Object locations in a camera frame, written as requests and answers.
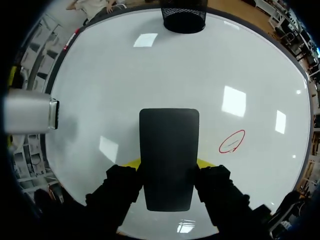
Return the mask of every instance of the person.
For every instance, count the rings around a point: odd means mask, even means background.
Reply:
[[[74,0],[66,7],[66,10],[83,10],[90,22],[124,8],[125,5],[116,4],[116,0]]]

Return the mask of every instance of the black mesh pencil cup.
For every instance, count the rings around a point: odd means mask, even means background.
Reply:
[[[160,0],[164,26],[175,33],[194,34],[206,26],[208,0]]]

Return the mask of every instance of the person's hand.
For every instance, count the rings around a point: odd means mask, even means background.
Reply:
[[[108,14],[112,13],[114,10],[112,9],[112,5],[110,3],[107,4],[106,6],[106,12]]]

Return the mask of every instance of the desk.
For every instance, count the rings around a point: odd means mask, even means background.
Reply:
[[[82,28],[59,55],[46,91],[60,101],[59,128],[45,136],[51,169],[85,204],[108,168],[140,157],[141,109],[194,108],[198,158],[225,165],[252,208],[274,213],[309,156],[306,73],[280,43],[233,15],[208,9],[203,31],[178,34],[147,7]],[[241,145],[222,151],[234,133]],[[142,189],[118,230],[152,240],[217,232],[196,190],[189,211],[151,212]]]

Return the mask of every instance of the red circle drawing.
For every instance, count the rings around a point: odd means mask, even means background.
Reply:
[[[219,152],[221,154],[233,153],[240,146],[245,135],[246,131],[243,129],[231,134],[221,143],[219,147]]]

